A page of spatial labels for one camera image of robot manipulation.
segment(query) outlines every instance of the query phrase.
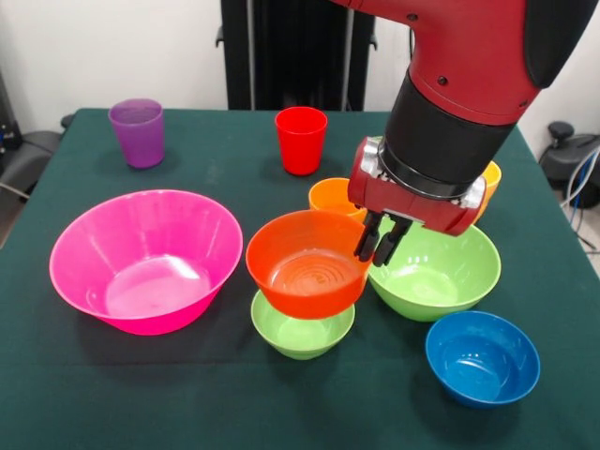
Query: light green bowl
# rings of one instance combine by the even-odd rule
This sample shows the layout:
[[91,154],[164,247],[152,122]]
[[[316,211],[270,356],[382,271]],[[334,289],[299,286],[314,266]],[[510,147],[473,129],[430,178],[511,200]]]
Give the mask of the light green bowl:
[[264,340],[293,359],[321,356],[342,340],[354,323],[354,305],[336,316],[301,320],[282,314],[256,292],[250,308],[252,323]]
[[[382,222],[380,235],[392,229]],[[434,322],[473,307],[498,282],[500,255],[489,238],[471,226],[460,236],[426,230],[414,223],[387,266],[371,265],[368,278],[398,314]]]

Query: bowl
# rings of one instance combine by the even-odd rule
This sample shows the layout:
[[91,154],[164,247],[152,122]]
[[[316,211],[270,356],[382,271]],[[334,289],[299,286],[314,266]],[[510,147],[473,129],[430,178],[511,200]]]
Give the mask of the bowl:
[[500,184],[500,180],[503,177],[503,171],[500,169],[498,164],[496,164],[494,161],[490,161],[482,175],[486,179],[486,193],[484,195],[481,208],[479,208],[479,212],[477,213],[477,216],[473,222],[479,220],[479,218],[486,212],[486,209],[488,209],[489,201],[496,192],[496,189]]
[[249,273],[276,309],[323,319],[348,309],[365,289],[369,262],[353,256],[363,231],[329,211],[297,211],[264,225],[246,251]]
[[146,190],[101,203],[60,235],[50,278],[74,308],[135,335],[182,328],[208,308],[242,253],[242,231],[219,203]]
[[274,349],[292,359],[307,360],[321,356],[348,334],[354,323],[354,305],[326,319],[295,319],[277,311],[258,291],[251,316],[256,331]]
[[447,392],[473,408],[518,401],[540,377],[540,358],[530,339],[487,312],[457,312],[434,323],[426,353]]
[[308,204],[310,209],[322,209],[346,216],[363,223],[367,210],[357,208],[348,200],[348,178],[325,178],[310,188]]
[[[392,229],[387,219],[380,235]],[[489,238],[471,226],[460,236],[433,232],[414,223],[387,266],[372,266],[369,280],[398,314],[434,322],[468,309],[498,282],[500,255]]]

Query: white wall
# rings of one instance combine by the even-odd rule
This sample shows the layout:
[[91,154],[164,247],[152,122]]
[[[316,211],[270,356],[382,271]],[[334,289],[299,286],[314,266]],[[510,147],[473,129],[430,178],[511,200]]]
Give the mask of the white wall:
[[0,70],[23,131],[150,97],[227,108],[219,0],[0,0]]
[[[379,50],[369,56],[365,109],[389,111],[409,64],[408,28],[378,19]],[[554,84],[543,91],[519,126],[539,156],[549,144],[548,123],[571,122],[577,132],[600,132],[600,7]]]

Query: table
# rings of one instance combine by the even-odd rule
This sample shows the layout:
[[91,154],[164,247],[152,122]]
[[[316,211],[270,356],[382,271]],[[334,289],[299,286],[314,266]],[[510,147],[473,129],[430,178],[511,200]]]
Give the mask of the table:
[[384,113],[330,113],[319,171],[286,174],[272,112],[166,111],[167,156],[127,167],[103,110],[75,117],[0,252],[0,441],[6,449],[600,448],[600,283],[515,131],[481,228],[502,277],[479,309],[520,326],[542,361],[523,401],[474,411],[449,399],[424,355],[428,324],[367,286],[351,333],[297,362],[255,333],[256,288],[240,262],[207,312],[162,337],[135,337],[64,303],[48,277],[54,240],[113,196],[187,189],[225,204],[245,242],[304,209],[309,187],[349,173]]

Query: red robot arm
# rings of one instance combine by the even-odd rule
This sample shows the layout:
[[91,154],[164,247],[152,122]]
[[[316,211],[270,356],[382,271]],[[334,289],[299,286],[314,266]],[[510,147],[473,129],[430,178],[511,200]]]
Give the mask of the red robot arm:
[[[379,265],[414,220],[449,234],[473,223],[481,173],[558,75],[598,0],[332,1],[415,34],[384,137],[359,145],[349,185],[349,199],[369,210],[356,254],[375,252]],[[375,250],[383,214],[396,227]]]

